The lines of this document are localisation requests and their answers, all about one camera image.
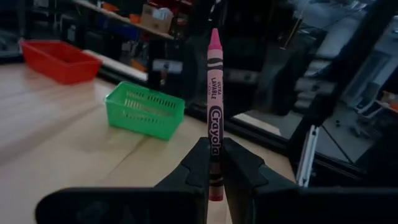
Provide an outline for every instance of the wooden table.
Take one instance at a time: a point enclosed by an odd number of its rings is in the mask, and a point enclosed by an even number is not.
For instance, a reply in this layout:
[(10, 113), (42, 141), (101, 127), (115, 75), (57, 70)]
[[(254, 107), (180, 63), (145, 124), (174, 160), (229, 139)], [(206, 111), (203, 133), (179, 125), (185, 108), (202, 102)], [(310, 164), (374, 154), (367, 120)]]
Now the wooden table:
[(140, 28), (142, 30), (150, 32), (151, 34), (158, 35), (159, 37), (163, 37), (163, 38), (170, 39), (170, 40), (174, 39), (174, 37), (172, 35), (170, 35), (170, 34), (159, 32), (157, 30), (154, 30), (154, 29), (151, 29), (149, 27), (143, 26), (142, 24), (132, 23), (129, 18), (120, 16), (120, 15), (114, 13), (114, 12), (108, 11), (108, 10), (100, 8), (100, 7), (97, 7), (94, 4), (92, 4), (92, 3), (90, 3), (90, 2), (88, 2), (86, 0), (72, 0), (72, 1), (74, 3), (80, 5), (80, 6), (83, 6), (83, 7), (86, 7), (88, 9), (94, 10), (94, 11), (96, 11), (98, 13), (101, 13), (102, 15), (104, 15), (106, 17), (109, 17), (109, 18), (112, 18), (112, 19), (116, 19), (118, 21), (121, 21), (121, 22), (127, 23), (129, 25), (138, 27), (138, 28)]
[[(103, 98), (113, 88), (102, 80), (61, 86), (25, 65), (0, 67), (1, 223), (34, 223), (36, 203), (65, 187), (153, 186), (206, 135), (206, 124), (188, 116), (170, 141), (109, 127)], [(226, 136), (294, 180), (286, 157)], [(208, 223), (231, 223), (227, 214), (225, 200), (210, 202)]]

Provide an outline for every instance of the red basket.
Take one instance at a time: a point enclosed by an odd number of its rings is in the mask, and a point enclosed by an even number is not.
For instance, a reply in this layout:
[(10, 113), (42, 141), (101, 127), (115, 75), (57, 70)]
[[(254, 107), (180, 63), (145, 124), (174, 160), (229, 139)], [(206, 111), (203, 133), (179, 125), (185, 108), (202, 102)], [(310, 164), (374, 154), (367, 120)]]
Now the red basket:
[(58, 40), (21, 42), (26, 64), (36, 72), (62, 84), (94, 79), (101, 61), (80, 49)]

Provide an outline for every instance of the crayon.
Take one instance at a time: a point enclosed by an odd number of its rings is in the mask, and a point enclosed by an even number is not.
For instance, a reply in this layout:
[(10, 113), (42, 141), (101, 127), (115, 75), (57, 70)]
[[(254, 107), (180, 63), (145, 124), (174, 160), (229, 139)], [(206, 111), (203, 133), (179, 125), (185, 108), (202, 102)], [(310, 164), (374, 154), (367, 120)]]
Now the crayon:
[(207, 89), (207, 126), (211, 147), (209, 200), (217, 202), (223, 200), (224, 194), (220, 169), (224, 138), (223, 48), (217, 29), (211, 32), (207, 51)]

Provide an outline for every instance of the green basket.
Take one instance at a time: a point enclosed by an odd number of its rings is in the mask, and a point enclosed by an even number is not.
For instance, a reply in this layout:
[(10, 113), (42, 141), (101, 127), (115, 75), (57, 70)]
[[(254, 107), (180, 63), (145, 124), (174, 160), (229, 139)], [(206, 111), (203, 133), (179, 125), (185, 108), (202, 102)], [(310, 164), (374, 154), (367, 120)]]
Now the green basket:
[(169, 140), (184, 116), (177, 97), (121, 82), (106, 98), (109, 125)]

